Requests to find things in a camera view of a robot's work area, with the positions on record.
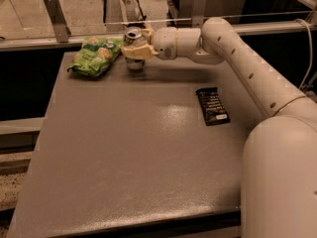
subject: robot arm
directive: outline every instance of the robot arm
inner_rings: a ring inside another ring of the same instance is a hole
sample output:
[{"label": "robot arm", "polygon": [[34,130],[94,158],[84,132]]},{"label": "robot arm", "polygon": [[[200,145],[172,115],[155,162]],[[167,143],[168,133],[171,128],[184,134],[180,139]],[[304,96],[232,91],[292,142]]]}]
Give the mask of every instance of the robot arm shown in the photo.
[{"label": "robot arm", "polygon": [[[225,60],[264,120],[243,154],[242,237],[315,238],[317,234],[317,104],[253,51],[222,18],[200,29],[165,28],[151,39],[162,60]],[[133,48],[124,55],[133,58]]]}]

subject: table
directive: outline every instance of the table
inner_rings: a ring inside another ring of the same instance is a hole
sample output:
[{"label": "table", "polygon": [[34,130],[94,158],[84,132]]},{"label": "table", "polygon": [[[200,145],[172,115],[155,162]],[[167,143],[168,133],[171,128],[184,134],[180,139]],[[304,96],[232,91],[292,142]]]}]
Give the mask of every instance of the table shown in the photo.
[{"label": "table", "polygon": [[[8,237],[120,230],[239,211],[241,156],[262,114],[229,65],[123,57],[99,79],[64,55]],[[231,122],[206,126],[218,87]]]}]

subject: snack bag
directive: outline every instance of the snack bag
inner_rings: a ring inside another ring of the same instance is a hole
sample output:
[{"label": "snack bag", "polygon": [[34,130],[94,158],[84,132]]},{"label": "snack bag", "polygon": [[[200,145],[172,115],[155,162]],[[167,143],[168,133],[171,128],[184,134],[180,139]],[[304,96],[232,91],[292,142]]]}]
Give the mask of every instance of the snack bag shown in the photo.
[{"label": "snack bag", "polygon": [[119,38],[86,37],[67,71],[97,77],[110,67],[121,46],[123,40]]}]

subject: white cable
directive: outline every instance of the white cable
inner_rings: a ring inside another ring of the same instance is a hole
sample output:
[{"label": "white cable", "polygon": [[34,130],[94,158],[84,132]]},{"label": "white cable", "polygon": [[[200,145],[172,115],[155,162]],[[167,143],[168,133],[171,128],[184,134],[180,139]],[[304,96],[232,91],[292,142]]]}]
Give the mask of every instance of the white cable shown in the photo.
[{"label": "white cable", "polygon": [[305,74],[303,80],[301,81],[301,83],[299,85],[299,89],[301,90],[305,81],[306,81],[306,78],[311,70],[312,64],[313,64],[313,42],[312,42],[312,38],[311,38],[310,28],[309,28],[307,22],[302,20],[302,19],[296,19],[295,21],[302,23],[306,27],[307,33],[308,33],[308,39],[309,39],[309,66],[307,68],[307,71],[306,71],[306,74]]}]

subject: green bag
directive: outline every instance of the green bag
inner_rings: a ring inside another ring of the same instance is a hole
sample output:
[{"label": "green bag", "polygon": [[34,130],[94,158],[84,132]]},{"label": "green bag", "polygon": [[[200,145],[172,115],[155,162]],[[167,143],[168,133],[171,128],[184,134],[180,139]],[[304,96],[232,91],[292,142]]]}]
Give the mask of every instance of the green bag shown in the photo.
[{"label": "green bag", "polygon": [[123,39],[86,37],[67,71],[97,77],[110,67],[121,46]]}]

